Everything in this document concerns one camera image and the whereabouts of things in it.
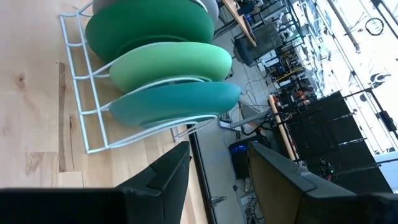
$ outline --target light wood surface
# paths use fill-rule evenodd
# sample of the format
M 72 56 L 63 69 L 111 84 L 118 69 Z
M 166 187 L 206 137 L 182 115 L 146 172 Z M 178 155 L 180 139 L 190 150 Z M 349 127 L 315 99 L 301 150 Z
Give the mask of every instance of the light wood surface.
M 250 43 L 253 46 L 257 47 L 256 41 L 251 37 L 251 35 L 249 33 L 249 30 L 248 30 L 248 27 L 244 23 L 243 16 L 240 16 L 238 14 L 238 10 L 236 9 L 236 6 L 235 6 L 235 1 L 234 0 L 223 0 L 223 3 L 227 7 L 227 9 L 231 13 L 231 15 L 234 17 L 236 22 L 238 22 L 238 24 L 241 27 L 242 31 L 244 32 L 246 37 L 248 37 L 248 39 L 250 40 Z
M 277 114 L 278 113 L 278 109 L 276 108 L 276 105 L 275 105 L 274 96 L 273 95 L 269 95 L 268 96 L 268 101 L 269 101 L 269 104 L 271 106 L 272 112 L 274 114 Z M 281 123 L 282 122 L 282 120 L 281 120 L 279 115 L 275 116 L 275 120 L 276 120 L 277 123 Z M 299 155 L 297 155 L 297 153 L 296 153 L 296 148 L 294 146 L 290 145 L 289 140 L 290 140 L 290 142 L 292 142 L 292 139 L 291 139 L 290 135 L 285 131 L 283 126 L 285 126 L 285 128 L 287 128 L 286 124 L 278 124 L 278 128 L 279 128 L 280 134 L 282 135 L 282 139 L 284 140 L 287 153 L 289 154 L 290 159 L 294 161 L 294 160 L 296 160 L 296 158 L 297 159 L 299 158 Z
M 114 187 L 175 146 L 170 131 L 120 149 L 85 154 L 59 14 L 82 0 L 0 2 L 0 186 Z M 70 42 L 79 42 L 75 18 L 67 18 Z M 73 49 L 77 75 L 86 75 L 82 49 Z M 90 52 L 93 67 L 102 62 Z M 79 83 L 84 110 L 94 107 L 89 82 Z M 119 96 L 108 79 L 96 82 L 99 100 Z M 109 140 L 131 130 L 104 114 Z M 85 121 L 91 148 L 103 146 L 96 115 Z M 207 223 L 194 162 L 181 223 Z

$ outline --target desk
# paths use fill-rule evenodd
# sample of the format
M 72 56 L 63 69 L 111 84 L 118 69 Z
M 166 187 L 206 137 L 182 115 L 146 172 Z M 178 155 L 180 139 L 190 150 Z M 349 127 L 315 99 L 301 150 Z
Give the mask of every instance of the desk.
M 234 17 L 236 22 L 238 22 L 238 24 L 241 27 L 241 29 L 243 30 L 244 34 L 250 40 L 250 43 L 252 43 L 253 46 L 257 47 L 256 41 L 250 35 L 250 31 L 249 31 L 250 28 L 248 28 L 246 26 L 243 16 L 240 16 L 238 14 L 238 10 L 236 9 L 236 6 L 235 6 L 235 1 L 234 0 L 223 0 L 223 3 L 226 6 L 226 8 L 228 9 L 228 11 L 231 13 L 231 15 Z
M 277 114 L 278 113 L 278 109 L 277 109 L 277 107 L 275 105 L 274 96 L 273 95 L 269 95 L 268 96 L 268 100 L 269 100 L 269 104 L 271 106 L 272 112 L 274 114 Z M 292 142 L 292 138 L 290 137 L 289 132 L 285 131 L 287 129 L 286 124 L 281 124 L 282 120 L 281 120 L 279 115 L 275 116 L 275 120 L 278 123 L 278 128 L 279 128 L 280 134 L 282 135 L 282 139 L 285 142 L 286 150 L 287 150 L 287 153 L 289 154 L 290 159 L 293 160 L 293 161 L 296 160 L 296 159 L 299 159 L 299 155 L 297 155 L 297 153 L 296 153 L 296 148 L 293 145 L 290 144 Z

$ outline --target white wire rack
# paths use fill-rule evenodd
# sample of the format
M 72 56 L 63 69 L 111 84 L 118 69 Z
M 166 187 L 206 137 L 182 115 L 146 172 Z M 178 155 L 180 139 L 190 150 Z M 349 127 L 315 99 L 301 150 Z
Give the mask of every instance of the white wire rack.
M 68 61 L 70 64 L 70 70 L 71 70 L 71 74 L 72 74 L 72 82 L 73 82 L 73 89 L 75 90 L 75 97 L 76 97 L 76 103 L 77 103 L 77 109 L 78 109 L 78 114 L 79 114 L 79 120 L 80 120 L 80 126 L 81 126 L 81 132 L 83 135 L 83 141 L 84 141 L 84 145 L 85 145 L 85 149 L 86 149 L 86 153 L 91 154 L 91 153 L 95 153 L 95 152 L 101 152 L 101 151 L 105 151 L 108 149 L 114 149 L 117 147 L 123 147 L 123 146 L 127 146 L 128 144 L 134 143 L 136 141 L 139 141 L 141 139 L 144 139 L 146 137 L 149 137 L 153 134 L 159 133 L 161 131 L 167 130 L 167 129 L 171 129 L 174 141 L 178 141 L 180 138 L 184 137 L 187 134 L 191 134 L 194 133 L 195 131 L 198 131 L 201 128 L 204 128 L 207 124 L 210 124 L 212 122 L 213 119 L 217 118 L 216 115 L 214 114 L 204 114 L 204 115 L 200 115 L 200 116 L 191 116 L 191 117 L 187 117 L 187 118 L 179 118 L 179 119 L 175 119 L 173 121 L 169 121 L 166 123 L 162 123 L 160 125 L 157 125 L 155 127 L 152 128 L 148 128 L 144 131 L 141 131 L 137 134 L 134 134 L 132 136 L 129 136 L 127 138 L 109 143 L 108 142 L 108 137 L 106 135 L 106 129 L 104 126 L 104 119 L 103 119 L 103 115 L 102 113 L 107 113 L 106 111 L 109 108 L 109 105 L 111 104 L 108 103 L 106 105 L 100 105 L 99 100 L 98 100 L 98 94 L 97 94 L 97 89 L 95 86 L 95 82 L 94 79 L 95 78 L 108 78 L 109 74 L 105 74 L 105 75 L 100 75 L 101 72 L 105 71 L 106 69 L 108 69 L 110 66 L 112 66 L 112 64 L 117 61 L 114 60 L 113 62 L 103 66 L 102 68 L 98 69 L 97 71 L 92 71 L 91 68 L 91 63 L 90 63 L 90 58 L 88 56 L 88 51 L 87 51 L 87 46 L 86 46 L 86 39 L 85 39 L 85 33 L 83 32 L 83 27 L 80 21 L 80 16 L 85 16 L 85 17 L 91 17 L 92 15 L 89 15 L 87 13 L 84 13 L 84 11 L 89 8 L 92 5 L 92 2 L 85 5 L 84 7 L 82 7 L 81 9 L 77 10 L 76 13 L 74 14 L 61 14 L 60 15 L 60 21 L 61 21 L 61 28 L 62 28 L 62 32 L 63 32 L 63 38 L 65 41 L 65 47 L 67 50 L 67 56 L 68 56 Z M 78 30 L 79 30 L 79 35 L 80 35 L 80 43 L 69 43 L 68 41 L 68 33 L 67 33 L 67 29 L 66 29 L 66 25 L 65 25 L 65 18 L 66 17 L 76 17 L 77 20 L 77 26 L 78 26 Z M 73 58 L 72 58 L 72 53 L 71 53 L 71 48 L 72 47 L 82 47 L 83 51 L 84 51 L 84 56 L 85 56 L 85 60 L 86 60 L 86 65 L 87 65 L 87 70 L 88 70 L 88 75 L 85 76 L 79 76 L 76 75 L 75 73 L 75 66 L 73 64 Z M 79 80 L 90 80 L 91 83 L 91 88 L 93 90 L 93 95 L 94 95 L 94 101 L 95 101 L 95 110 L 91 110 L 91 111 L 83 111 L 82 110 L 82 106 L 81 106 L 81 101 L 80 101 L 80 94 L 79 94 L 79 89 L 78 89 L 78 85 L 77 82 Z M 170 83 L 170 82 L 181 82 L 181 81 L 191 81 L 191 82 L 203 82 L 203 80 L 197 79 L 197 78 L 169 78 L 166 80 L 162 80 L 162 81 L 158 81 L 158 82 L 154 82 L 154 83 L 150 83 L 148 85 L 142 86 L 128 94 L 132 94 L 132 93 L 136 93 L 138 91 L 141 90 L 145 90 L 146 88 L 150 88 L 153 86 L 157 86 L 157 85 L 161 85 L 164 83 Z M 85 126 L 85 116 L 89 115 L 89 114 L 97 114 L 98 115 L 98 119 L 99 119 L 99 126 L 101 129 L 101 135 L 103 138 L 103 147 L 97 148 L 97 149 L 91 149 L 90 145 L 89 145 L 89 140 L 87 137 L 87 130 L 86 130 L 86 126 Z M 204 120 L 204 119 L 208 119 L 207 122 L 201 122 L 199 123 L 198 120 Z M 188 124 L 192 124 L 193 126 L 191 128 L 186 129 L 183 132 L 179 132 L 177 127 L 181 126 L 181 125 L 188 125 Z

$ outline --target gray floor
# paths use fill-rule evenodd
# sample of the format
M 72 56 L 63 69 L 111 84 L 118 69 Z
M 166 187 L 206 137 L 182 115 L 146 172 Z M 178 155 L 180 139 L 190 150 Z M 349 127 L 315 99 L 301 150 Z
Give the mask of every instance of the gray floor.
M 230 21 L 231 15 L 222 9 L 220 14 Z M 240 28 L 236 27 L 231 32 L 225 33 L 221 37 L 213 41 L 214 45 L 226 49 L 233 56 L 233 36 L 240 34 Z M 259 111 L 268 110 L 267 96 L 269 93 L 275 91 L 266 85 L 262 76 L 265 73 L 260 73 L 256 68 L 249 68 L 236 59 L 233 60 L 233 77 L 225 80 L 226 82 L 235 83 L 241 87 L 241 100 L 248 105 L 258 105 L 256 108 Z M 239 121 L 240 113 L 236 105 L 234 109 L 229 112 L 230 117 L 234 121 Z M 247 193 L 243 191 L 242 180 L 236 181 L 234 177 L 233 167 L 228 151 L 228 146 L 238 139 L 233 131 L 221 129 L 217 121 L 213 121 L 206 128 L 197 132 L 198 141 L 203 158 L 203 165 L 208 179 L 210 194 L 215 196 L 227 196 L 227 200 L 219 203 L 215 207 L 216 218 L 219 224 L 242 224 L 246 223 L 244 211 L 245 206 L 239 205 L 239 199 Z M 236 192 L 233 190 L 233 185 L 239 186 Z

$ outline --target metal wire frame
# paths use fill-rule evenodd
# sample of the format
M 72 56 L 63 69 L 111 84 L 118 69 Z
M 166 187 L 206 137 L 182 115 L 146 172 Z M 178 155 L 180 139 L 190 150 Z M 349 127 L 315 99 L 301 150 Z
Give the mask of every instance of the metal wire frame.
M 89 14 L 84 12 L 91 5 L 92 5 L 92 2 L 87 4 L 87 5 L 85 5 L 85 6 L 83 6 L 81 9 L 77 10 L 76 13 L 74 13 L 74 14 L 60 14 L 60 22 L 61 22 L 61 28 L 62 28 L 63 38 L 64 38 L 64 44 L 65 44 L 65 47 L 66 47 L 68 61 L 69 61 L 70 68 L 71 68 L 73 89 L 75 91 L 75 98 L 76 98 L 77 109 L 78 109 L 78 114 L 79 114 L 81 132 L 82 132 L 82 135 L 83 135 L 83 142 L 84 142 L 85 150 L 86 150 L 87 154 L 101 152 L 101 151 L 105 151 L 105 150 L 108 150 L 108 149 L 114 149 L 114 148 L 117 148 L 117 147 L 127 146 L 128 144 L 134 143 L 136 141 L 139 141 L 141 139 L 144 139 L 146 137 L 149 137 L 149 136 L 151 136 L 153 134 L 159 133 L 159 132 L 164 131 L 166 129 L 171 129 L 174 141 L 178 141 L 183 136 L 185 136 L 187 134 L 194 133 L 195 131 L 198 131 L 199 129 L 204 128 L 207 124 L 210 124 L 210 122 L 213 119 L 217 118 L 217 115 L 214 115 L 214 114 L 204 114 L 204 115 L 199 115 L 199 116 L 190 116 L 190 117 L 187 117 L 187 118 L 179 118 L 179 119 L 175 119 L 173 121 L 169 121 L 169 122 L 157 125 L 157 126 L 152 127 L 152 128 L 148 128 L 148 129 L 146 129 L 144 131 L 141 131 L 141 132 L 139 132 L 137 134 L 134 134 L 132 136 L 129 136 L 129 137 L 121 139 L 121 140 L 118 140 L 118 141 L 113 142 L 113 143 L 110 144 L 108 142 L 108 137 L 106 135 L 106 130 L 105 130 L 105 126 L 104 126 L 104 120 L 103 120 L 102 112 L 108 110 L 108 107 L 111 104 L 111 102 L 106 104 L 106 105 L 103 105 L 103 106 L 100 105 L 99 100 L 98 100 L 98 94 L 97 94 L 94 78 L 108 78 L 109 74 L 100 75 L 100 73 L 103 72 L 104 70 L 106 70 L 107 68 L 109 68 L 110 66 L 112 66 L 112 64 L 115 61 L 117 61 L 117 59 L 112 61 L 112 62 L 110 62 L 110 63 L 108 63 L 107 65 L 103 66 L 102 68 L 98 69 L 97 71 L 92 71 L 90 58 L 88 56 L 88 51 L 87 51 L 87 47 L 86 47 L 87 41 L 85 39 L 85 34 L 83 32 L 83 28 L 82 28 L 82 25 L 81 25 L 81 22 L 80 22 L 80 16 L 85 16 L 85 17 L 91 17 L 92 16 L 92 15 L 89 15 Z M 65 25 L 65 17 L 76 17 L 77 18 L 77 26 L 78 26 L 78 30 L 79 30 L 79 33 L 80 33 L 80 40 L 81 40 L 80 43 L 77 43 L 77 44 L 69 43 L 68 36 L 67 36 L 66 25 Z M 83 48 L 84 56 L 85 56 L 85 60 L 86 60 L 86 65 L 87 65 L 87 70 L 88 70 L 88 75 L 86 75 L 86 76 L 78 76 L 78 75 L 76 75 L 75 67 L 74 67 L 73 59 L 72 59 L 72 53 L 71 53 L 71 48 L 72 47 L 82 47 Z M 90 79 L 91 88 L 93 90 L 93 95 L 94 95 L 95 107 L 96 107 L 95 110 L 91 110 L 91 111 L 83 111 L 82 110 L 80 94 L 79 94 L 79 89 L 78 89 L 78 85 L 77 85 L 77 81 L 78 80 L 86 80 L 86 79 Z M 150 87 L 153 87 L 153 86 L 161 85 L 161 84 L 164 84 L 164 83 L 179 82 L 179 81 L 203 82 L 203 80 L 201 80 L 201 79 L 189 78 L 189 77 L 169 78 L 169 79 L 157 81 L 157 82 L 150 83 L 148 85 L 142 86 L 142 87 L 140 87 L 140 88 L 138 88 L 138 89 L 136 89 L 136 90 L 134 90 L 134 91 L 132 91 L 132 92 L 130 92 L 128 94 L 133 94 L 133 93 L 136 93 L 138 91 L 145 90 L 146 88 L 150 88 Z M 89 115 L 89 114 L 97 114 L 98 115 L 99 126 L 100 126 L 100 129 L 101 129 L 101 135 L 102 135 L 103 143 L 104 143 L 104 146 L 101 147 L 101 148 L 90 149 L 90 145 L 88 143 L 86 126 L 85 126 L 85 119 L 84 119 L 84 116 L 85 115 Z M 202 123 L 199 124 L 199 122 L 197 121 L 199 119 L 200 120 L 209 119 L 209 121 L 202 122 Z M 188 128 L 187 130 L 183 131 L 182 133 L 178 132 L 178 129 L 176 127 L 178 127 L 180 125 L 188 125 L 188 124 L 193 124 L 193 126 L 191 128 Z

